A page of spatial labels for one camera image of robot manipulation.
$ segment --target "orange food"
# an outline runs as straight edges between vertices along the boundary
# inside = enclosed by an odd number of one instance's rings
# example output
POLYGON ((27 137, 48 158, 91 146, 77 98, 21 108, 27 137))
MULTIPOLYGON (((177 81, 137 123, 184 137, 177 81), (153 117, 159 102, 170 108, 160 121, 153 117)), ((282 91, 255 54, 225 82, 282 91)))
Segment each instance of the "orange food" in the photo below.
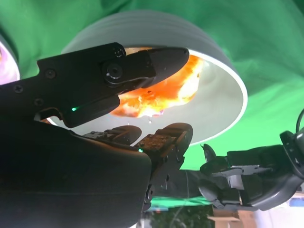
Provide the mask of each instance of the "orange food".
POLYGON ((137 89, 119 96, 120 105, 111 114, 116 116, 158 116, 165 109, 184 105, 199 87, 203 60, 190 56, 187 64, 176 74, 146 89, 137 89))

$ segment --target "black cable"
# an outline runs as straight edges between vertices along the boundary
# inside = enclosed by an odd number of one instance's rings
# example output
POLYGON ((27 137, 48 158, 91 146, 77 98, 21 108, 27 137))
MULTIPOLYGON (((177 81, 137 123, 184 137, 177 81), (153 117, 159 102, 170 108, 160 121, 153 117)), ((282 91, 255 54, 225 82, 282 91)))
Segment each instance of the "black cable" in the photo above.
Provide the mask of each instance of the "black cable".
POLYGON ((296 121, 296 126, 295 126, 295 133, 300 131, 300 127, 301 127, 301 121, 303 119, 304 116, 304 109, 301 111, 297 121, 296 121))

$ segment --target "green fabric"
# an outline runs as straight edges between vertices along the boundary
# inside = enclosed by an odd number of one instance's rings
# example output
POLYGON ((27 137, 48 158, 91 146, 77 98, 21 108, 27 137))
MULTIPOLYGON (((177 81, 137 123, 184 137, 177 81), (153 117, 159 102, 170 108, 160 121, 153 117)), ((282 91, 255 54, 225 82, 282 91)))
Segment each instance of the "green fabric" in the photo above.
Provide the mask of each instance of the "green fabric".
POLYGON ((153 198, 152 205, 158 207, 179 207, 179 206, 197 206, 210 204, 203 197, 195 197, 191 199, 175 199, 175 198, 153 198))
MULTIPOLYGON (((36 60, 59 54, 79 31, 107 15, 151 9, 191 21, 223 48, 248 89, 244 117, 208 142, 224 155, 280 143, 281 132, 295 130, 304 107, 303 0, 297 4, 291 0, 1 0, 0 33, 16 52, 22 78, 27 78, 37 73, 36 60)), ((201 148, 193 146, 182 168, 197 170, 203 162, 201 148)), ((173 199, 154 202, 180 204, 173 199)))

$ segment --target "robotic hand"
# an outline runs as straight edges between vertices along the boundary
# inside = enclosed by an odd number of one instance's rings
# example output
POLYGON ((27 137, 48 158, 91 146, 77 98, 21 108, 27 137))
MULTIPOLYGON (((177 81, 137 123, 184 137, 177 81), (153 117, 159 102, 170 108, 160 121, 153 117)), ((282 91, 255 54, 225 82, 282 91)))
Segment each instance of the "robotic hand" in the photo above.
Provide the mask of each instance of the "robotic hand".
POLYGON ((289 200, 304 182, 304 130, 299 131, 303 114, 296 134, 280 135, 283 145, 230 151, 220 157, 205 144, 201 194, 215 208, 227 210, 269 210, 289 200))
POLYGON ((171 124, 130 146, 135 126, 80 136, 76 127, 118 107, 119 94, 149 87, 188 61, 184 48, 126 56, 112 43, 38 61, 37 76, 0 86, 0 226, 117 228, 136 223, 154 188, 183 164, 193 135, 171 124))

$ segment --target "screw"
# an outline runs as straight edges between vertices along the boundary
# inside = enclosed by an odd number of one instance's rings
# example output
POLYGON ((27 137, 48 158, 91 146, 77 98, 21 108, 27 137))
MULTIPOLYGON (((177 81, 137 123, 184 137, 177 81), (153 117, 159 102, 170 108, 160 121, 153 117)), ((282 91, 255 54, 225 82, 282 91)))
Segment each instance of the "screw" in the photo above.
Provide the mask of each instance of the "screw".
POLYGON ((20 85, 15 85, 14 86, 14 91, 16 94, 21 94, 23 92, 23 87, 20 85))
POLYGON ((121 57, 123 55, 121 49, 114 49, 114 54, 116 57, 121 57))
POLYGON ((146 199, 148 201, 152 200, 153 191, 154 191, 154 186, 153 185, 149 185, 148 186, 148 190, 147 190, 147 194, 146 194, 146 199))
POLYGON ((123 69, 118 64, 110 64, 107 68, 107 76, 112 79, 119 79, 123 75, 123 69))
POLYGON ((45 76, 48 79, 53 79, 54 77, 56 77, 56 72, 53 69, 48 69, 48 70, 45 71, 45 76))
POLYGON ((43 105, 43 100, 41 98, 37 98, 34 100, 34 104, 36 106, 42 106, 43 105))

